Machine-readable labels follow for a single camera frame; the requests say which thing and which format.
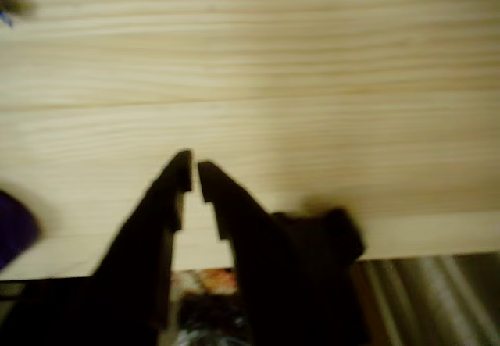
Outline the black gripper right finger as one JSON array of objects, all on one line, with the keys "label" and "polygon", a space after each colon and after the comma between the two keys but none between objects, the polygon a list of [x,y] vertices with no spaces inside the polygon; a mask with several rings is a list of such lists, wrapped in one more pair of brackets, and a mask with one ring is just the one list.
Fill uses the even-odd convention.
[{"label": "black gripper right finger", "polygon": [[205,202],[230,244],[254,345],[362,345],[367,326],[350,277],[365,246],[343,208],[268,213],[210,161],[198,164]]}]

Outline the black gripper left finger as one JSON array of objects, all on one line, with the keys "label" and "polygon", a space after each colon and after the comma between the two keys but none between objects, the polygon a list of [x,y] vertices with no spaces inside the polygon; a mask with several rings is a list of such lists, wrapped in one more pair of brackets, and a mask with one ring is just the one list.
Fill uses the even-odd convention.
[{"label": "black gripper left finger", "polygon": [[192,153],[178,152],[122,225],[89,284],[93,345],[155,345],[168,323],[173,241],[192,189]]}]

